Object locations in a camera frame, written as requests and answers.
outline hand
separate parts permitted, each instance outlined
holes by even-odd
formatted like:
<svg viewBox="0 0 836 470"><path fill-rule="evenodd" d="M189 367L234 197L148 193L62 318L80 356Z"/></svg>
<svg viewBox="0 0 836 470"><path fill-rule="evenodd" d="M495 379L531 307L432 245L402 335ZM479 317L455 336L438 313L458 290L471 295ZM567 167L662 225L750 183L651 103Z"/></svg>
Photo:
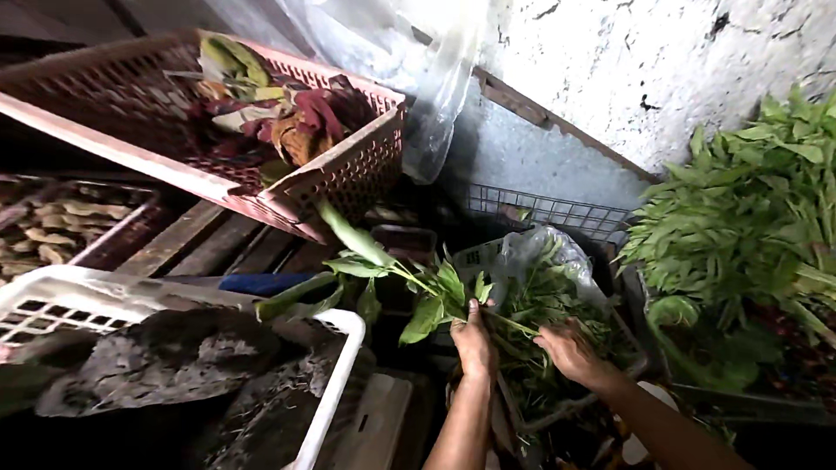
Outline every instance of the hand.
<svg viewBox="0 0 836 470"><path fill-rule="evenodd" d="M454 319L450 325L450 336L459 350L461 369L465 377L487 378L492 381L496 375L496 354L482 323L479 302L470 299L467 308L467 322Z"/></svg>
<svg viewBox="0 0 836 470"><path fill-rule="evenodd" d="M541 326L540 336L534 338L534 342L548 352L563 375L590 390L603 386L609 378L620 373L595 354L578 319L568 318L565 324Z"/></svg>

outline plastic crate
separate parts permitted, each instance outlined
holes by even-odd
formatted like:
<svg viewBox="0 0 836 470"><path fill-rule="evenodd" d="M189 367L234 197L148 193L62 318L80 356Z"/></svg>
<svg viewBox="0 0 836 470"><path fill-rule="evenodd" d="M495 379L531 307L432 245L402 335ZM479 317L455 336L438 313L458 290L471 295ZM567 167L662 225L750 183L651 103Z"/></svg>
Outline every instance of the plastic crate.
<svg viewBox="0 0 836 470"><path fill-rule="evenodd" d="M159 178L294 235L332 237L314 201L327 197L357 221L401 171L404 95L342 70L314 64L241 38L278 72L311 87L345 74L377 119L262 190L243 159L194 151L185 110L201 98L191 82L163 71L199 72L201 36L192 29L55 54L0 71L0 112L59 139Z"/></svg>
<svg viewBox="0 0 836 470"><path fill-rule="evenodd" d="M70 265L48 266L0 288L0 348L15 347L55 330L88 330L104 335L139 323L162 309L196 304L237 306L254 314L254 295L170 283ZM313 415L294 470L311 470L320 454L332 455L353 422L375 365L359 354L365 323L355 313L331 309L308 322L283 329L285 339L306 345L324 329L346 335L328 384Z"/></svg>

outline white plastic crate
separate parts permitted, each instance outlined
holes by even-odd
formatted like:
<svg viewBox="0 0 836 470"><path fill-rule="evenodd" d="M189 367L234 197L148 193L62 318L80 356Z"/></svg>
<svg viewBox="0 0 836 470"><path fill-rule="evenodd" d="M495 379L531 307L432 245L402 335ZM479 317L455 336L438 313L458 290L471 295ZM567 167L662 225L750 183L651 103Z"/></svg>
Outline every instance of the white plastic crate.
<svg viewBox="0 0 836 470"><path fill-rule="evenodd" d="M252 304L258 300L261 298L254 295L78 266L48 266L26 273L0 288L0 345L18 346L37 335L61 329L91 330L103 335L139 323L159 310L187 310L196 303L237 306L242 312L252 312ZM340 415L349 412L353 416L366 384L363 380L349 382L352 370L364 367L355 367L354 362L365 336L365 322L353 312L338 309L316 314L313 319L347 337L299 448L293 470L314 467L326 433L329 442L337 441L332 436L340 430L329 431L329 428L338 412L338 404ZM346 389L347 383L352 390Z"/></svg>

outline blue cloth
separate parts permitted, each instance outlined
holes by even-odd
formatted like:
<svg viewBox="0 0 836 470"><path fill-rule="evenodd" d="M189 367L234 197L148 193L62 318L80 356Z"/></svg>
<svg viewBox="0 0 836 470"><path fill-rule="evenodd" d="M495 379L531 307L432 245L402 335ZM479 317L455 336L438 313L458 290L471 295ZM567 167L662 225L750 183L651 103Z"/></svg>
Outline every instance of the blue cloth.
<svg viewBox="0 0 836 470"><path fill-rule="evenodd" d="M315 273L230 274L221 280L220 290L272 297L312 278Z"/></svg>

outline clear plastic bag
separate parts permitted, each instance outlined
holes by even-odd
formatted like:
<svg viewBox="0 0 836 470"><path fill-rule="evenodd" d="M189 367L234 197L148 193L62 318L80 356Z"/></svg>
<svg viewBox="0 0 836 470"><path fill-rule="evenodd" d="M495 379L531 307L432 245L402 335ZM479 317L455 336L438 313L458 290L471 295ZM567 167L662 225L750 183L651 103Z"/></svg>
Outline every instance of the clear plastic bag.
<svg viewBox="0 0 836 470"><path fill-rule="evenodd" d="M287 14L316 59L415 97L406 122L404 172L430 184L441 172L464 105L485 23L483 0L204 0L235 33L298 54L267 21L264 3ZM416 26L434 36L429 46Z"/></svg>
<svg viewBox="0 0 836 470"><path fill-rule="evenodd" d="M609 312L606 295L592 279L592 263L586 253L569 235L554 227L509 233L499 240L462 250L453 257L453 264L464 282L475 277L479 271L489 273L494 283L491 299L498 307L505 300L510 280L513 278L525 283L528 279L526 272L543 256L547 243L559 243L552 262L567 267L566 277L578 287L578 297L605 313Z"/></svg>

